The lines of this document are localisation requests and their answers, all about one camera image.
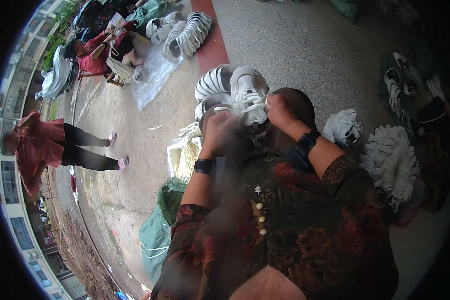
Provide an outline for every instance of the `red painted strip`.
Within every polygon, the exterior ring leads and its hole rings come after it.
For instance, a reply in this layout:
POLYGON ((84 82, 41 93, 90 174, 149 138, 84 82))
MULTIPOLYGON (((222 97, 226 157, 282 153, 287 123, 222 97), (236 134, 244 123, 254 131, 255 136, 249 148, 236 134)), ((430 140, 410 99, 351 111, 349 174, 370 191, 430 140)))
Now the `red painted strip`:
POLYGON ((210 32, 203 45, 197 51, 198 67, 200 76, 216 68, 219 65, 229 64, 227 49, 222 37, 222 31, 217 21, 215 8, 212 0, 191 0, 192 12, 202 12, 210 16, 212 24, 210 32))

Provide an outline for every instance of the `pink slipper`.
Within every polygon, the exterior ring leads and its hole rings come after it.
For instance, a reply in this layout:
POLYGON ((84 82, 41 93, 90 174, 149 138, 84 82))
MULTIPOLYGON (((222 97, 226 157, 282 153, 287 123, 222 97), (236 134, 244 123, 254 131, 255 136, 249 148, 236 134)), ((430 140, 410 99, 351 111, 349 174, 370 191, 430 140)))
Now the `pink slipper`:
POLYGON ((117 140, 117 134, 116 133, 112 133, 109 137, 108 140, 110 141, 110 144, 108 145, 108 149, 110 149, 113 144, 115 143, 115 141, 117 140))
POLYGON ((120 159, 118 161, 118 167, 120 168, 119 171, 121 172, 121 171, 125 170, 128 167, 129 162, 130 162, 130 159, 128 156, 120 159))

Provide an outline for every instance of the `white foam box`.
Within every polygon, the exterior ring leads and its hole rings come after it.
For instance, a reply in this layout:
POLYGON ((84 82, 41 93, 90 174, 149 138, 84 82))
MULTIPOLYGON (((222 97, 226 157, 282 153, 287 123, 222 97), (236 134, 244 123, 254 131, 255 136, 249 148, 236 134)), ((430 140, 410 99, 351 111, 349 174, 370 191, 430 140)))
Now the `white foam box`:
MULTIPOLYGON (((192 139, 192 143, 198 147, 198 153, 202 151, 202 145, 204 144, 204 138, 194 137, 192 139)), ((175 170, 178 169, 180 163, 180 156, 182 155, 182 146, 184 145, 183 141, 179 141, 176 144, 168 146, 166 149, 167 152, 167 161, 168 161, 168 171, 170 178, 175 177, 175 170)))

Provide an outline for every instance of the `dirt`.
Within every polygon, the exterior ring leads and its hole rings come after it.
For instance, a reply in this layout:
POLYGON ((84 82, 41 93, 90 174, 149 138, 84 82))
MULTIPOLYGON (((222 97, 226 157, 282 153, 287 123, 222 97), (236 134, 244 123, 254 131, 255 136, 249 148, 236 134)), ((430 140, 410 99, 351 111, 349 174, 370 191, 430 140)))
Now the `dirt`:
POLYGON ((48 211, 60 254, 92 299, 115 299, 120 289, 93 247, 83 222, 63 209, 55 182, 56 171, 50 170, 50 189, 54 199, 48 211))

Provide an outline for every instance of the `building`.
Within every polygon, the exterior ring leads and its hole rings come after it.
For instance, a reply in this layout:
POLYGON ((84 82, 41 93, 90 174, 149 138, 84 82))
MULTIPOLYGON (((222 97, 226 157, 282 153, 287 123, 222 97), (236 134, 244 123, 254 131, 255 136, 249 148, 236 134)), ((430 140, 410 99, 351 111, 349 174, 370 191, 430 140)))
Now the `building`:
MULTIPOLYGON (((65 0, 44 1, 17 41, 0 87, 0 134, 12 129, 30 111, 40 110, 42 100, 35 100, 34 94, 42 89, 40 68, 50 47, 47 38, 57 30, 54 19, 66 6, 65 0)), ((46 213, 35 205, 40 198, 24 190, 15 156, 5 156, 1 151, 0 191, 3 216, 17 249, 50 299, 86 299, 84 286, 59 252, 46 213)))

